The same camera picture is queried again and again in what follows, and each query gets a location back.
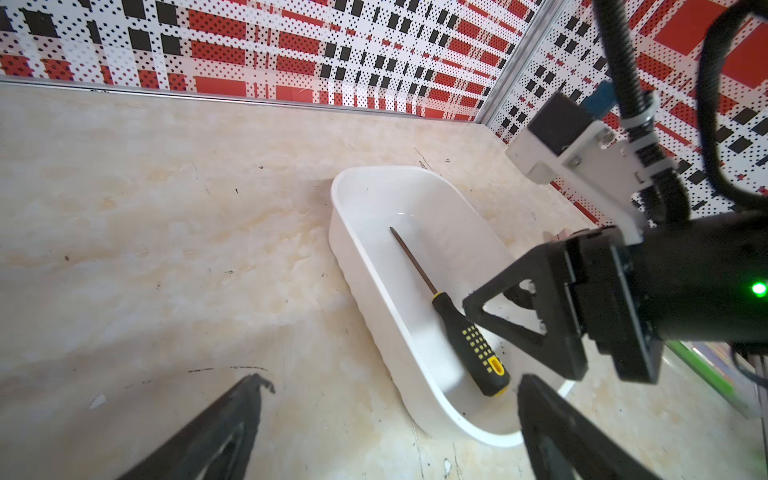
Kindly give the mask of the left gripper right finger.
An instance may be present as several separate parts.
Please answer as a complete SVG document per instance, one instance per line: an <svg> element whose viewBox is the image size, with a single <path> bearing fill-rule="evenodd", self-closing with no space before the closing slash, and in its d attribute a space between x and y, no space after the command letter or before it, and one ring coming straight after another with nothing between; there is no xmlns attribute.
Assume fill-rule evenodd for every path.
<svg viewBox="0 0 768 480"><path fill-rule="evenodd" d="M533 374L521 378L518 416L538 479L655 479L657 477L557 391Z"/></svg>

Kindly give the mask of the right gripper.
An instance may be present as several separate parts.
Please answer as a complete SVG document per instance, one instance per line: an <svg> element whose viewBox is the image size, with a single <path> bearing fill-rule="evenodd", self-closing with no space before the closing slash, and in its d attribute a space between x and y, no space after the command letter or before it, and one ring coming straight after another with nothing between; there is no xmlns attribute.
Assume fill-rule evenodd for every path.
<svg viewBox="0 0 768 480"><path fill-rule="evenodd" d="M534 312L537 327L492 312L494 300ZM582 230L531 249L462 306L470 321L565 379L580 381L587 372L585 334L612 359L620 380L658 382L663 342L639 314L633 265L615 227Z"/></svg>

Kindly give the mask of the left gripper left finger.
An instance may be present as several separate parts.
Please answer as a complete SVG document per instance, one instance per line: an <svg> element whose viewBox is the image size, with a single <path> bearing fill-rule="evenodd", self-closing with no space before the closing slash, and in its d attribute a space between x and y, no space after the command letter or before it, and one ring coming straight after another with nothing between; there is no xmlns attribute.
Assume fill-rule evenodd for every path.
<svg viewBox="0 0 768 480"><path fill-rule="evenodd" d="M262 391L274 384L248 375L216 399L123 479L243 479L258 433Z"/></svg>

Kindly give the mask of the black yellow screwdriver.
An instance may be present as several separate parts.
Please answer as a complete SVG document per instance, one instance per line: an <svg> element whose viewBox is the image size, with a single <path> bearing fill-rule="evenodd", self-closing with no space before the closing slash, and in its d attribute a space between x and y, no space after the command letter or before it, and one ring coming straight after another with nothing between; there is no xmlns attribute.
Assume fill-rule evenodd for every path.
<svg viewBox="0 0 768 480"><path fill-rule="evenodd" d="M486 397L503 393L511 376L486 337L456 308L445 291L435 287L400 234L393 227L389 230L433 294L431 305L443 322L448 342L481 393Z"/></svg>

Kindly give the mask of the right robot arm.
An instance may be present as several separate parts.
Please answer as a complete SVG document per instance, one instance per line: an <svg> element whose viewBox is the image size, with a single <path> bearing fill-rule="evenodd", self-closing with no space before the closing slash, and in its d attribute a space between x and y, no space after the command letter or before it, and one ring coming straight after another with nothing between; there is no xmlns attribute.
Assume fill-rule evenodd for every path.
<svg viewBox="0 0 768 480"><path fill-rule="evenodd" d="M588 369L583 342L620 379L654 384L667 341L767 351L767 217L726 213L652 228L637 244L619 229L541 244L467 296L467 317L561 377Z"/></svg>

